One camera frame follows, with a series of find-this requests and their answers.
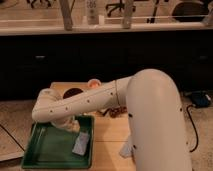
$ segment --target cable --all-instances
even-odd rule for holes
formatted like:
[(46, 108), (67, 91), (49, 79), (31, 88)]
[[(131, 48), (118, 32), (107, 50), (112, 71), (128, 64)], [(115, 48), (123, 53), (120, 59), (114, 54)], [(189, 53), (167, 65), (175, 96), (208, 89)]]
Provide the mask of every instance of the cable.
[(21, 144), (19, 144), (19, 142), (9, 133), (9, 131), (3, 126), (0, 124), (0, 127), (15, 141), (15, 143), (23, 150), (24, 148), (21, 146)]
[(188, 106), (186, 107), (186, 112), (187, 112), (187, 114), (188, 114), (188, 116), (189, 116), (189, 119), (190, 119), (190, 121), (191, 121), (191, 123), (192, 123), (192, 126), (193, 126), (194, 131), (195, 131), (195, 136), (196, 136), (196, 144), (195, 144), (194, 148), (190, 150), (190, 152), (192, 153), (192, 152), (194, 152), (194, 151), (197, 149), (197, 147), (198, 147), (198, 145), (199, 145), (199, 136), (198, 136), (198, 132), (197, 132), (196, 126), (195, 126), (195, 124), (194, 124), (194, 121), (193, 121), (193, 119), (192, 119), (191, 113), (190, 113), (190, 111), (189, 111), (189, 108), (190, 108), (190, 107), (194, 107), (194, 105), (192, 105), (192, 104), (188, 105)]

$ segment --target white cylinder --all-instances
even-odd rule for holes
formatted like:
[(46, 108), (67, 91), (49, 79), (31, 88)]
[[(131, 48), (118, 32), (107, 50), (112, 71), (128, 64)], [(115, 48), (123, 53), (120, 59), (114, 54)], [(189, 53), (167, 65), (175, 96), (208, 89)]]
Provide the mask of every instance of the white cylinder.
[(57, 92), (52, 89), (44, 89), (39, 93), (32, 111), (34, 121), (55, 121), (67, 116), (119, 105), (115, 81), (66, 99), (59, 99), (56, 95)]
[(126, 89), (130, 78), (131, 77), (125, 77), (115, 80), (118, 104), (120, 106), (126, 106)]
[(87, 23), (99, 24), (97, 0), (85, 0)]
[(178, 90), (165, 73), (148, 69), (127, 86), (137, 171), (192, 171)]

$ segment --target chair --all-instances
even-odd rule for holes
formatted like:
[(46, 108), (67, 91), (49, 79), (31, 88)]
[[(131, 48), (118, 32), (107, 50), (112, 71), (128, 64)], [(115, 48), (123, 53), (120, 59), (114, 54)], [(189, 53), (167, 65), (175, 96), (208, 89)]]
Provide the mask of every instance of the chair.
[(199, 0), (196, 2), (181, 2), (172, 12), (173, 18), (180, 22), (199, 22), (209, 13), (208, 4), (212, 0)]
[(121, 12), (121, 10), (124, 9), (124, 6), (125, 6), (125, 4), (124, 4), (124, 2), (123, 2), (122, 0), (119, 0), (118, 3), (107, 4), (106, 7), (105, 7), (106, 10), (108, 10), (109, 7), (113, 7), (113, 8), (107, 13), (107, 16), (108, 16), (108, 17), (111, 17), (111, 13), (112, 13), (113, 11), (115, 11), (116, 9), (119, 9), (119, 11)]
[[(33, 0), (32, 2), (31, 2), (31, 0), (27, 0), (27, 3), (28, 4), (30, 4), (30, 6), (31, 6), (31, 8), (34, 8), (34, 3), (36, 2), (37, 0)], [(51, 0), (45, 0), (46, 2), (47, 2), (47, 7), (51, 7)]]

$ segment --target tray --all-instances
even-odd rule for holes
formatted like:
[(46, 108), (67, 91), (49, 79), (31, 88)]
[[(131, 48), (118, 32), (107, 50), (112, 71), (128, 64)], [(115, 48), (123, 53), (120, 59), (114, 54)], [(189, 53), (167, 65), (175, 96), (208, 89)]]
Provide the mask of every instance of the tray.
[(84, 156), (72, 153), (78, 133), (57, 129), (51, 123), (36, 123), (22, 159), (23, 169), (88, 169), (92, 163), (93, 116), (76, 116), (80, 131), (90, 134)]

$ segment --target round object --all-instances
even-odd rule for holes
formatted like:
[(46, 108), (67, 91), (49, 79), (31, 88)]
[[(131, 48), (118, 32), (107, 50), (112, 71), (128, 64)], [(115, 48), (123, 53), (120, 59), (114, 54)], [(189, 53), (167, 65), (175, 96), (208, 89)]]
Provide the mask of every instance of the round object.
[(88, 81), (87, 86), (91, 89), (101, 86), (101, 81), (94, 78)]

